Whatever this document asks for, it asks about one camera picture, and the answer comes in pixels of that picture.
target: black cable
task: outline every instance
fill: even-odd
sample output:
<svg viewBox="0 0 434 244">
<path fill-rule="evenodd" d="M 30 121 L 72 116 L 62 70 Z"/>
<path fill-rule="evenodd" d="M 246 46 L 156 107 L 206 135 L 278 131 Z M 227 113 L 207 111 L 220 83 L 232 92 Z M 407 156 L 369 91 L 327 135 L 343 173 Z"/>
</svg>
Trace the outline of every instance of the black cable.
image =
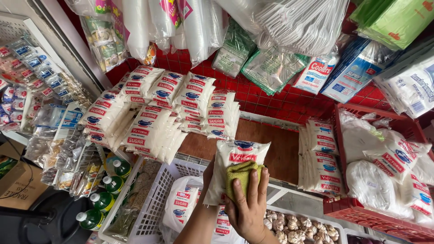
<svg viewBox="0 0 434 244">
<path fill-rule="evenodd" d="M 32 180 L 33 180 L 33 169 L 32 169 L 32 167 L 30 166 L 30 164 L 29 163 L 27 163 L 22 157 L 21 157 L 21 153 L 17 150 L 17 148 L 10 142 L 10 140 L 8 139 L 8 137 L 7 136 L 5 136 L 4 134 L 3 134 L 3 132 L 2 131 L 0 131 L 0 133 L 2 134 L 2 136 L 7 140 L 7 142 L 13 147 L 13 149 L 16 151 L 16 153 L 20 156 L 20 159 L 21 159 L 21 161 L 23 161 L 23 162 L 25 162 L 28 166 L 29 166 L 29 168 L 30 168 L 30 173 L 31 173 L 31 176 L 30 176 L 30 180 L 29 180 L 29 183 L 27 183 L 27 185 L 23 188 L 23 189 L 21 189 L 21 191 L 19 191 L 19 192 L 15 192 L 14 194 L 12 194 L 12 195 L 10 195 L 10 196 L 7 196 L 7 197 L 4 197 L 4 198 L 0 198 L 0 199 L 5 199 L 5 198 L 10 198 L 10 197 L 13 197 L 13 196 L 15 196 L 15 195 L 18 195 L 19 193 L 21 193 L 21 192 L 23 192 L 29 185 L 30 185 L 30 182 L 32 182 Z"/>
</svg>

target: wooden board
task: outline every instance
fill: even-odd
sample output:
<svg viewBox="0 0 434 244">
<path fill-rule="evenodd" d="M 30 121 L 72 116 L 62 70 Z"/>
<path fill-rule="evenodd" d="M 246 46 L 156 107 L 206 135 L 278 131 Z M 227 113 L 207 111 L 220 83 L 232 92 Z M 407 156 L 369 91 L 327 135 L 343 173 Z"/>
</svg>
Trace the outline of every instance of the wooden board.
<svg viewBox="0 0 434 244">
<path fill-rule="evenodd" d="M 235 136 L 237 140 L 271 142 L 264 162 L 270 177 L 295 185 L 298 183 L 298 138 L 297 132 L 244 119 L 240 119 Z M 216 153 L 216 142 L 216 139 L 208 140 L 204 135 L 189 133 L 178 151 L 211 160 Z"/>
</svg>

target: cardboard box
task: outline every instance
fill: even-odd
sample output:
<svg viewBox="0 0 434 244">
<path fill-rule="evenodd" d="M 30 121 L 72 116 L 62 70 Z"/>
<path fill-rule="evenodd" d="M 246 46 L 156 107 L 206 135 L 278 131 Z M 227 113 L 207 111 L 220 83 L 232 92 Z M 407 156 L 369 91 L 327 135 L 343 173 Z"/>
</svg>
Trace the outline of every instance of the cardboard box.
<svg viewBox="0 0 434 244">
<path fill-rule="evenodd" d="M 23 151 L 24 146 L 22 144 L 16 141 L 10 141 L 18 152 Z M 15 149 L 8 142 L 0 146 L 0 155 L 5 155 L 16 160 L 20 159 L 20 155 L 17 154 Z M 42 169 L 28 165 L 23 161 L 18 161 L 15 167 L 0 179 L 0 206 L 29 209 L 34 201 L 48 187 L 41 182 L 41 174 Z"/>
</svg>

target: white plastic crate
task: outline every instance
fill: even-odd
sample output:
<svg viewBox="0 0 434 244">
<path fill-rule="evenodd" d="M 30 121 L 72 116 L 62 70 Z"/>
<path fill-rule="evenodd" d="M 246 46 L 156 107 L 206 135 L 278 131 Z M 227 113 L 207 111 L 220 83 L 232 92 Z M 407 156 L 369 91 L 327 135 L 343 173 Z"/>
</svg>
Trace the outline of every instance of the white plastic crate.
<svg viewBox="0 0 434 244">
<path fill-rule="evenodd" d="M 363 232 L 358 232 L 358 231 L 355 231 L 355 230 L 352 230 L 352 229 L 347 229 L 347 228 L 345 228 L 345 234 L 346 234 L 346 237 L 352 235 L 352 236 L 358 236 L 358 237 L 368 238 L 368 239 L 371 239 L 371 240 L 385 241 L 384 242 L 385 244 L 399 244 L 398 242 L 389 241 L 389 240 L 386 240 L 384 238 L 379 238 L 377 236 L 373 236 L 373 235 L 370 235 L 370 234 L 366 234 L 366 233 L 363 233 Z"/>
<path fill-rule="evenodd" d="M 309 216 L 309 215 L 306 215 L 306 214 L 299 214 L 297 212 L 293 212 L 293 211 L 286 210 L 286 209 L 283 209 L 283 208 L 273 207 L 271 205 L 267 205 L 267 209 L 268 210 L 273 210 L 273 211 L 279 212 L 279 213 L 292 214 L 292 215 L 296 216 L 297 218 L 305 216 L 305 217 L 310 218 L 310 220 L 312 220 L 312 221 L 318 221 L 318 222 L 321 222 L 323 224 L 329 224 L 329 225 L 333 226 L 339 232 L 339 240 L 337 242 L 335 242 L 335 243 L 336 244 L 348 244 L 345 230 L 338 223 L 335 223 L 335 222 L 332 222 L 332 221 L 328 221 L 328 220 L 325 220 L 325 219 L 321 219 L 321 218 L 316 218 L 316 217 Z"/>
<path fill-rule="evenodd" d="M 161 243 L 162 237 L 158 226 L 163 218 L 173 182 L 184 176 L 202 176 L 206 168 L 176 158 L 170 165 L 163 164 L 134 223 L 127 244 Z"/>
<path fill-rule="evenodd" d="M 130 186 L 135 182 L 137 177 L 137 172 L 139 172 L 139 170 L 142 168 L 142 165 L 143 165 L 143 157 L 139 157 L 133 169 L 131 170 L 130 175 L 125 181 L 125 185 L 122 188 L 122 191 L 119 193 L 118 198 L 116 199 L 113 207 L 110 209 L 110 212 L 108 213 L 107 217 L 105 218 L 104 222 L 101 225 L 101 228 L 98 231 L 98 237 L 101 240 L 108 241 L 110 243 L 121 243 L 121 244 L 127 243 L 127 238 L 121 235 L 106 234 L 105 231 L 109 228 L 112 220 L 115 218 L 115 215 L 118 212 L 118 209 L 121 207 L 124 199 L 128 197 Z"/>
</svg>

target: white bottle cap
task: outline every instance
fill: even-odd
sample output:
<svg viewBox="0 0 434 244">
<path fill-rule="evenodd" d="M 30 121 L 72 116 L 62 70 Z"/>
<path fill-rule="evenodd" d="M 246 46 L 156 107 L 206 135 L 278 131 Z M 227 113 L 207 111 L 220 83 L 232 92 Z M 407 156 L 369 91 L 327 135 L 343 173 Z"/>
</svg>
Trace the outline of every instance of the white bottle cap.
<svg viewBox="0 0 434 244">
<path fill-rule="evenodd" d="M 87 213 L 78 213 L 76 216 L 76 220 L 78 221 L 84 221 L 87 218 Z"/>
<path fill-rule="evenodd" d="M 101 196 L 98 193 L 94 193 L 90 196 L 90 200 L 95 202 L 98 201 Z"/>
<path fill-rule="evenodd" d="M 105 184 L 110 184 L 110 182 L 112 182 L 112 178 L 110 176 L 105 176 L 104 179 L 102 179 L 102 182 Z"/>
<path fill-rule="evenodd" d="M 120 160 L 115 160 L 115 161 L 113 161 L 113 166 L 115 166 L 115 167 L 119 167 L 119 166 L 121 166 L 121 161 Z"/>
</svg>

